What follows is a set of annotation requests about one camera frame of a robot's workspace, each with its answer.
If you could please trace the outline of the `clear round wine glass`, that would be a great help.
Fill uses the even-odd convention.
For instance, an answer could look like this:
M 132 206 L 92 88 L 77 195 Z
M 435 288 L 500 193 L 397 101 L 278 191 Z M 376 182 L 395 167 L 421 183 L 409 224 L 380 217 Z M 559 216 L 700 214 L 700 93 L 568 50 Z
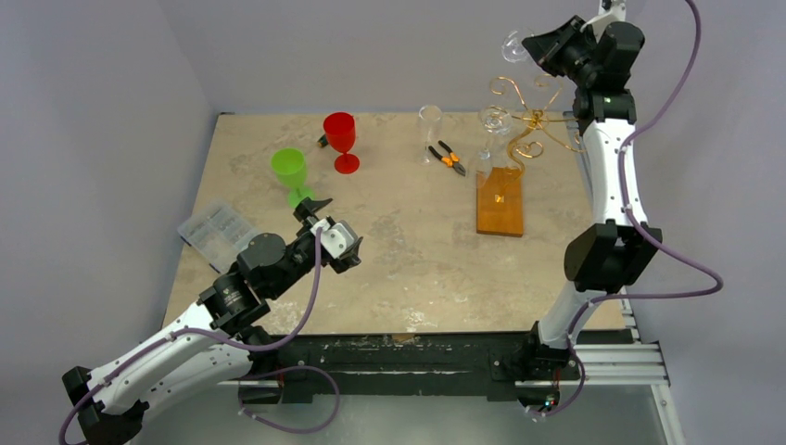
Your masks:
M 532 36 L 534 36 L 534 33 L 529 28 L 519 28 L 511 31 L 501 45 L 503 58 L 513 64 L 536 66 L 532 56 L 530 56 L 523 45 L 523 41 Z

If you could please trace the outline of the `gold wire glass rack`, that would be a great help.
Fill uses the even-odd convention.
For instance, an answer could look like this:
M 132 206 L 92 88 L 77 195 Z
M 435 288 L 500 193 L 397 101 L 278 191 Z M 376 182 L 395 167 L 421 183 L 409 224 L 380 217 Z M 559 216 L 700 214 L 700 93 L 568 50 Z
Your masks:
M 569 146 L 548 130 L 548 127 L 556 122 L 577 123 L 576 118 L 552 120 L 548 115 L 549 107 L 564 90 L 564 82 L 550 74 L 540 74 L 535 78 L 533 84 L 540 90 L 551 90 L 554 88 L 551 98 L 542 107 L 530 107 L 518 83 L 509 77 L 498 76 L 489 82 L 490 92 L 497 96 L 504 96 L 509 89 L 513 89 L 515 96 L 523 107 L 523 111 L 519 115 L 513 114 L 512 119 L 523 122 L 525 129 L 519 135 L 513 137 L 505 146 L 506 157 L 516 165 L 514 169 L 517 172 L 517 175 L 514 177 L 515 180 L 521 179 L 525 174 L 526 165 L 524 159 L 535 159 L 542 156 L 545 152 L 545 147 L 540 141 L 525 141 L 532 133 L 541 132 L 551 141 L 573 153 L 584 154 L 586 152 L 585 149 Z

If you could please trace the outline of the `clear champagne flute with label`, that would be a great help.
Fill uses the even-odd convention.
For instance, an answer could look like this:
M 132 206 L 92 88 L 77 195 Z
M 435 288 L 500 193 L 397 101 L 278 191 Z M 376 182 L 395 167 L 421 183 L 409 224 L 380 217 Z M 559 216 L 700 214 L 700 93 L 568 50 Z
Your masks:
M 474 158 L 475 188 L 479 190 L 488 180 L 493 169 L 492 155 L 499 149 L 502 140 L 509 134 L 513 126 L 510 112 L 500 106 L 488 106 L 479 111 L 479 120 L 486 132 L 482 149 Z

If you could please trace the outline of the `wooden rack base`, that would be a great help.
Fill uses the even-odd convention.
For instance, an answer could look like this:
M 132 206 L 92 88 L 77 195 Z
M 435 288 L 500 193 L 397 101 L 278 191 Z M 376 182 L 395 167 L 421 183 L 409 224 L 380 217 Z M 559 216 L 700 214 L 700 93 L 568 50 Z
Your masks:
M 476 189 L 475 231 L 481 235 L 522 237 L 525 232 L 522 176 L 517 169 L 491 169 Z

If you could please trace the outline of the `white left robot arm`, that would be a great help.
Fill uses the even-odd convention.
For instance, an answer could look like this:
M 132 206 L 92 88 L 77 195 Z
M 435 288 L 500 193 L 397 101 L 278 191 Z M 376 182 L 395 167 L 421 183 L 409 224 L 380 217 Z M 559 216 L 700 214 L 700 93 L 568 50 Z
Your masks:
M 147 416 L 189 391 L 224 379 L 263 379 L 273 373 L 276 353 L 310 320 L 325 266 L 341 274 L 361 263 L 358 235 L 348 222 L 319 216 L 327 200 L 302 199 L 294 209 L 300 224 L 291 242 L 255 233 L 225 273 L 202 291 L 171 323 L 129 352 L 102 366 L 75 366 L 62 376 L 72 407 L 57 433 L 67 443 L 77 422 L 85 444 L 126 444 Z M 257 324 L 270 301 L 301 278 L 313 276 L 306 309 L 296 326 L 274 340 Z

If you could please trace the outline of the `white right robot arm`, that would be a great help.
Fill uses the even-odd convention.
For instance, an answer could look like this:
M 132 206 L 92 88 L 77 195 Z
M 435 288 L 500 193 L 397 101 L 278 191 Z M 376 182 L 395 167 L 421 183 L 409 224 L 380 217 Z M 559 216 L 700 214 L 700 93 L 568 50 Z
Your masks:
M 629 22 L 611 19 L 597 29 L 579 16 L 522 42 L 546 73 L 576 86 L 573 115 L 589 158 L 593 215 L 592 225 L 566 248 L 563 290 L 520 353 L 528 375 L 542 377 L 570 361 L 571 336 L 601 297 L 635 283 L 656 252 L 652 242 L 663 238 L 647 222 L 632 148 L 624 144 L 637 121 L 627 82 L 644 42 L 641 29 Z

